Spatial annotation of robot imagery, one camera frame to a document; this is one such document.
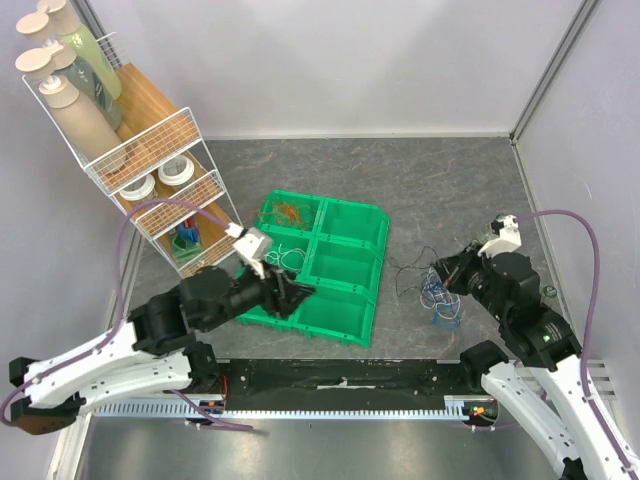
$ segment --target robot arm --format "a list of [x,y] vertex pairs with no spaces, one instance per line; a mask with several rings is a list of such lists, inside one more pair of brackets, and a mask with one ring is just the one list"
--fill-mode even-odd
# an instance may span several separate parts
[[[559,417],[524,385],[492,342],[461,355],[467,381],[509,410],[562,478],[628,479],[628,469],[584,398],[577,338],[561,315],[541,303],[540,277],[529,258],[514,252],[520,245],[515,218],[497,220],[492,229],[496,238],[484,245],[472,243],[439,260],[435,268],[445,288],[472,295],[498,321],[507,348],[545,389]],[[591,396],[635,468],[639,459],[595,388]]]
[[[13,360],[11,382],[32,382],[25,397],[11,404],[12,424],[39,435],[126,397],[166,390],[211,391],[219,368],[211,346],[197,342],[195,331],[213,330],[256,306],[286,318],[314,291],[295,282],[295,274],[261,260],[269,237],[255,229],[237,234],[241,238],[234,248],[250,267],[237,279],[220,268],[204,267],[131,311],[103,348],[96,346],[110,331],[49,360]],[[91,353],[40,380],[42,372],[82,352]]]

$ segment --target white jar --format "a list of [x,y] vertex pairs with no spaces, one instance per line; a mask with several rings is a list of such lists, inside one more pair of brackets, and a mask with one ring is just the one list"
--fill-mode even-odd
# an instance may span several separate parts
[[176,155],[158,169],[158,178],[177,192],[193,182],[195,170],[190,158]]
[[150,173],[131,185],[120,190],[120,196],[133,203],[138,204],[156,198],[156,181]]

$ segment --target green storage bin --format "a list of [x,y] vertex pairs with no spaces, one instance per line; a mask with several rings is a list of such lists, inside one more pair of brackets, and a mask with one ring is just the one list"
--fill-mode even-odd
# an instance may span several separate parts
[[321,234],[331,238],[363,242],[384,252],[389,217],[375,205],[328,199],[320,217]]
[[317,279],[347,287],[362,287],[375,304],[383,259],[370,244],[316,237],[302,271],[312,282]]
[[316,292],[300,306],[294,327],[307,337],[324,337],[345,345],[371,345],[375,304],[362,287],[341,287],[322,280],[311,283]]
[[[289,215],[287,204],[296,208],[296,215]],[[300,193],[274,190],[267,195],[260,208],[256,227],[269,225],[290,230],[314,232],[320,223],[320,213],[324,205],[324,198],[302,195]]]
[[[303,231],[292,231],[284,228],[272,227],[270,225],[262,226],[261,230],[269,235],[273,240],[271,247],[269,247],[269,252],[265,256],[265,260],[268,263],[275,264],[273,261],[275,256],[269,255],[274,252],[284,260],[283,262],[278,263],[279,266],[296,273],[302,272],[302,269],[306,264],[306,260],[309,258],[309,246],[312,238],[311,234]],[[294,249],[304,251],[304,258],[297,252],[287,253]]]
[[[283,226],[267,214],[274,202],[304,206],[302,228]],[[375,205],[281,190],[267,195],[260,211],[256,226],[273,239],[270,251],[306,251],[304,261],[291,254],[285,266],[301,268],[296,280],[314,286],[316,293],[286,320],[256,307],[238,321],[369,347],[389,231],[387,215]]]

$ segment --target gray marble surface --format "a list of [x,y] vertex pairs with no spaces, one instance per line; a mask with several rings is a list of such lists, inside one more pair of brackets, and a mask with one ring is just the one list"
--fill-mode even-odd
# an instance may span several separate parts
[[[485,339],[501,344],[496,322],[472,299],[462,300],[462,324],[454,331],[431,322],[417,291],[396,296],[396,269],[423,246],[441,256],[457,253],[498,213],[530,211],[509,142],[505,138],[318,139],[208,142],[222,178],[247,225],[274,189],[379,205],[390,217],[371,348],[307,339],[297,332],[229,322],[201,335],[216,355],[253,358],[438,358]],[[523,254],[542,284],[551,284],[533,223],[521,226]],[[425,254],[423,264],[432,257]],[[235,270],[235,259],[225,262]],[[403,273],[400,289],[419,282]],[[131,306],[179,281],[152,248],[140,263]]]

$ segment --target blue wire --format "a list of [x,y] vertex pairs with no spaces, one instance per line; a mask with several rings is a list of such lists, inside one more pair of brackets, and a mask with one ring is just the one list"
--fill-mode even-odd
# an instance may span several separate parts
[[440,280],[437,280],[433,283],[428,283],[430,277],[431,277],[431,272],[428,272],[425,275],[424,279],[422,280],[421,287],[420,287],[420,295],[422,295],[422,292],[425,290],[425,287],[426,287],[426,290],[429,293],[431,293],[432,296],[435,297],[436,294],[440,294],[443,297],[448,296],[452,300],[452,302],[449,304],[437,304],[437,302],[434,303],[434,305],[436,306],[436,309],[433,314],[433,319],[432,319],[433,323],[435,323],[436,325],[450,328],[450,329],[455,329],[459,327],[462,319],[460,315],[460,308],[458,308],[458,311],[455,313],[453,318],[451,319],[442,318],[442,313],[444,313],[443,312],[444,310],[449,310],[451,314],[455,312],[454,303],[456,302],[453,302],[453,298],[451,297],[451,292],[449,292],[446,288],[442,286],[442,282]]

